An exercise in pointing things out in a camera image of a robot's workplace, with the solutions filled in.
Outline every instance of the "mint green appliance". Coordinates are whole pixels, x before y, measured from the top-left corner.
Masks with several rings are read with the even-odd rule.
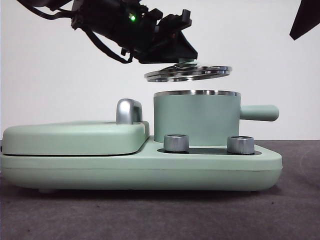
[[[4,131],[2,142],[3,176],[14,185],[43,193],[59,189],[259,191],[272,187],[282,171],[281,155],[257,145],[244,154],[230,152],[226,144],[191,142],[187,151],[175,151],[174,144],[166,150],[169,144],[149,136],[141,104],[132,99],[119,101],[116,121],[14,126]]]

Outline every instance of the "white wall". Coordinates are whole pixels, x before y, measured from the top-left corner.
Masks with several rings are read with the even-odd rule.
[[[192,27],[183,32],[198,60],[232,66],[232,74],[149,83],[144,74],[167,65],[123,65],[96,49],[81,30],[73,31],[70,20],[45,20],[15,0],[2,0],[1,134],[14,125],[114,120],[121,98],[140,101],[153,128],[154,93],[215,89],[240,92],[243,105],[279,107],[276,122],[241,121],[243,135],[320,139],[320,26],[297,41],[289,37],[300,0],[143,3],[165,15],[191,10]]]

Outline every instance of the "pot handle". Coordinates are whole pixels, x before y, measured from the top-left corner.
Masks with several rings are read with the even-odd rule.
[[[241,106],[240,119],[256,121],[275,121],[279,117],[279,109],[275,105]]]

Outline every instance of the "mint green pot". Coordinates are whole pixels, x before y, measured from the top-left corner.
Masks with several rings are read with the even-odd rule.
[[[166,134],[189,136],[191,146],[225,146],[229,136],[239,135],[240,119],[275,121],[274,105],[241,106],[233,91],[182,90],[154,94],[154,140]]]

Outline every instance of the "rubber foot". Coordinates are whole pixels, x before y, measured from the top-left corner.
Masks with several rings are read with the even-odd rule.
[[[53,194],[58,191],[57,189],[49,189],[49,188],[39,188],[38,190],[39,190],[39,193],[41,194]]]

